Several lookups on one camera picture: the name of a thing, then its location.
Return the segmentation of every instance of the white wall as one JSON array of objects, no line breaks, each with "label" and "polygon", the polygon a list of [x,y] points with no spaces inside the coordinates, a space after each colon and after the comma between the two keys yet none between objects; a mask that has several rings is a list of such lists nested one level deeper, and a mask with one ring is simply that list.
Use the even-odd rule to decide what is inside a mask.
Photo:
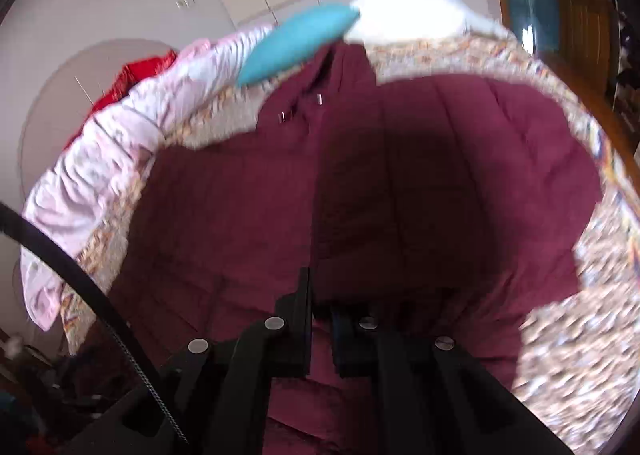
[{"label": "white wall", "polygon": [[[112,38],[146,38],[183,47],[196,38],[234,30],[220,0],[16,0],[0,24],[0,200],[21,209],[18,144],[27,112],[49,76],[78,51]],[[0,327],[40,345],[57,342],[35,333],[15,295],[18,247],[0,237]]]}]

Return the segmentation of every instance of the maroon jacket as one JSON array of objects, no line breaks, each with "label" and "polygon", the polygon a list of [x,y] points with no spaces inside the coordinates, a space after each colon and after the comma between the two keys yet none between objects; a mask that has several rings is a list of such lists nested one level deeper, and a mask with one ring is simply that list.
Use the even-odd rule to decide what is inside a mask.
[{"label": "maroon jacket", "polygon": [[[338,44],[267,99],[254,132],[158,154],[110,298],[161,363],[267,318],[312,263],[320,301],[372,300],[405,330],[450,333],[510,385],[526,312],[576,291],[571,247],[599,197],[535,90],[378,87],[364,49]],[[264,453],[375,453],[373,408],[316,324],[310,377],[273,382]]]}]

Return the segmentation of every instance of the blue pillow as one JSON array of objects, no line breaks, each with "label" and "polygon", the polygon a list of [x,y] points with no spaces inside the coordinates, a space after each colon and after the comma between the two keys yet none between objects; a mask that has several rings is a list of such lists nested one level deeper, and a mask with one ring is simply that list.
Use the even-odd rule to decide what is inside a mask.
[{"label": "blue pillow", "polygon": [[311,58],[324,44],[340,38],[360,12],[326,4],[292,16],[255,46],[244,62],[238,86],[255,83]]}]

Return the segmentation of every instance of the patterned bedsheet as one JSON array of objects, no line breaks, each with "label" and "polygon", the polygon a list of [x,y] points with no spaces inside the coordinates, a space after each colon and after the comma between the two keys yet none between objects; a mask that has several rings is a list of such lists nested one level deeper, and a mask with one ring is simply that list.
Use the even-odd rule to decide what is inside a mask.
[{"label": "patterned bedsheet", "polygon": [[[577,96],[515,41],[468,35],[374,47],[367,53],[379,82],[468,72],[530,84],[562,106],[575,138],[591,152],[604,197],[574,248],[580,292],[529,314],[521,327],[523,346],[512,390],[576,454],[597,453],[638,393],[640,373],[640,200],[622,160]],[[167,143],[200,148],[254,128],[263,99],[281,80],[225,90],[167,136]],[[126,253],[130,217],[145,177],[114,202],[78,257],[104,292]],[[61,316],[69,350],[75,353],[95,316],[69,287],[63,291]]]}]

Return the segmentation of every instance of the cable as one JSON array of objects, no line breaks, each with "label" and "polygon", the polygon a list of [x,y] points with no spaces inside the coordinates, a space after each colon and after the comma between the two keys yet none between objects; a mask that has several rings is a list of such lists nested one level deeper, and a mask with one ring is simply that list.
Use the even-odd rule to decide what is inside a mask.
[{"label": "cable", "polygon": [[54,241],[2,202],[0,202],[0,231],[46,263],[95,312],[158,403],[176,435],[188,444],[184,430],[180,427],[179,415],[174,402],[166,395],[158,371],[146,356],[122,316],[94,284],[91,277]]}]

